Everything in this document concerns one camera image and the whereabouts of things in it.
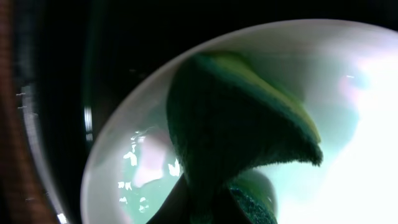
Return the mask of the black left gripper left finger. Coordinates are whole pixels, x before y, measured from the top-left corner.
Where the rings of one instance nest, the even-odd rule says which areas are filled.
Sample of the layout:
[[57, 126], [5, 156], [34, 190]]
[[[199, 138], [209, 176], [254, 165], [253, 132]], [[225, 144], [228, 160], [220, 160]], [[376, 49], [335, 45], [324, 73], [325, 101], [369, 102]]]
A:
[[190, 194], [184, 175], [147, 224], [190, 224]]

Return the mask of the white plate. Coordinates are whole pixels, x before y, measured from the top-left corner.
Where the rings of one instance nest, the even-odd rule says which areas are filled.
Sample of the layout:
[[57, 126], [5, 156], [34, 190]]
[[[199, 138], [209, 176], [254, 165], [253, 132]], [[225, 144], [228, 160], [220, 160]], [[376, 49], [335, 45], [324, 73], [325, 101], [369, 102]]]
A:
[[184, 169], [167, 131], [165, 100], [199, 52], [248, 59], [301, 103], [318, 128], [320, 166], [257, 167], [237, 184], [277, 223], [397, 222], [397, 32], [351, 21], [273, 22], [200, 44], [143, 81], [96, 138], [81, 184], [83, 223], [151, 221]]

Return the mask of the green scouring sponge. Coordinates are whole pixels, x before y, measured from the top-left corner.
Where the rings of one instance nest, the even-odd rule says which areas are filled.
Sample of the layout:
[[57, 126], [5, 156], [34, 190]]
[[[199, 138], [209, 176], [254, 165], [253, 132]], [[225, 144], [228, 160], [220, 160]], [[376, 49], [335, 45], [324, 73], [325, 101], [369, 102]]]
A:
[[229, 186], [244, 171], [323, 160], [317, 127], [302, 105], [232, 52], [184, 61], [171, 81], [166, 114], [192, 223], [213, 223], [215, 198], [224, 190], [232, 196]]

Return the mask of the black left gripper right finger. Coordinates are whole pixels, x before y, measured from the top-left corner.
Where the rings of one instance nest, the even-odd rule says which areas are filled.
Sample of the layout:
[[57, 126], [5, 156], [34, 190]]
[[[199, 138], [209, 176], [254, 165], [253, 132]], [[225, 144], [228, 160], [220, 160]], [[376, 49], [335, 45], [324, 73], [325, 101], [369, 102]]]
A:
[[269, 206], [248, 188], [232, 184], [229, 186], [233, 198], [253, 224], [277, 224], [276, 217]]

